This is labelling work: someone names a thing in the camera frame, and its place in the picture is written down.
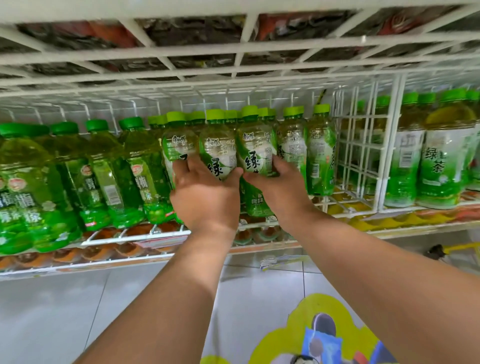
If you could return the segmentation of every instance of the white floor tile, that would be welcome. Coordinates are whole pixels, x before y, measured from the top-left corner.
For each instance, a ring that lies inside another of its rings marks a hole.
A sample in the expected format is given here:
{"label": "white floor tile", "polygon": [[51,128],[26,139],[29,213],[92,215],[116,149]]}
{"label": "white floor tile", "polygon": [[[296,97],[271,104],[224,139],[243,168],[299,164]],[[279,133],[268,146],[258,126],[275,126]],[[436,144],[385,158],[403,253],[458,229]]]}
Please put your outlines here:
{"label": "white floor tile", "polygon": [[302,273],[224,267],[203,356],[247,363],[266,334],[285,326],[303,297]]}
{"label": "white floor tile", "polygon": [[[302,248],[291,248],[284,250],[272,250],[270,252],[257,252],[250,254],[236,254],[229,255],[225,260],[225,264],[235,267],[250,267],[260,268],[260,263],[264,259],[274,258],[283,255],[300,255],[302,254]],[[293,270],[295,272],[302,272],[302,262],[288,263],[276,268],[270,268],[274,270]]]}
{"label": "white floor tile", "polygon": [[84,350],[107,271],[0,283],[0,362],[71,364]]}
{"label": "white floor tile", "polygon": [[87,345],[95,341],[165,265],[166,262],[161,262],[110,271]]}
{"label": "white floor tile", "polygon": [[323,274],[304,273],[303,275],[305,277],[305,297],[312,293],[323,293],[332,296],[347,308],[352,316],[353,322],[358,328],[364,326],[360,317],[358,317],[355,311],[348,305],[347,301],[340,296]]}

